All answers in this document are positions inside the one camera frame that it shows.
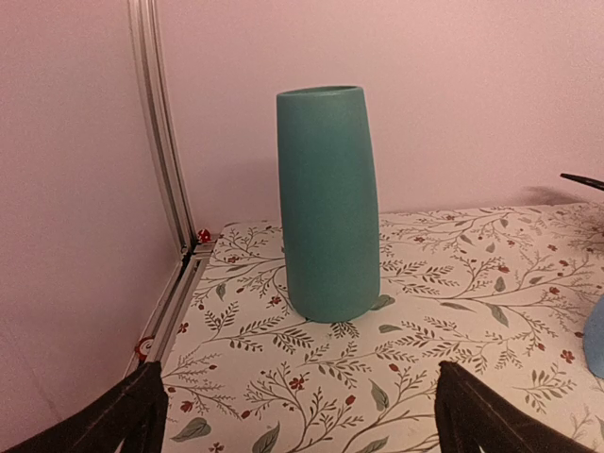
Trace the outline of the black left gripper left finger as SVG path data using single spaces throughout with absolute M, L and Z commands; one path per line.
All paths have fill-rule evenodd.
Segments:
M 168 395 L 161 364 L 147 362 L 82 411 L 10 452 L 160 452 Z

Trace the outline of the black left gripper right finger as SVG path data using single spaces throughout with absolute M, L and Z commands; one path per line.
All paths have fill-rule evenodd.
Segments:
M 588 452 L 590 449 L 518 410 L 455 362 L 439 363 L 434 415 L 440 450 Z

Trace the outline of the black music stand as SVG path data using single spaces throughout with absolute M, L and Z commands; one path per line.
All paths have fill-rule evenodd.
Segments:
M 587 176 L 577 176 L 566 173 L 560 174 L 560 177 L 597 189 L 599 191 L 604 191 L 604 182 L 597 179 L 593 179 Z

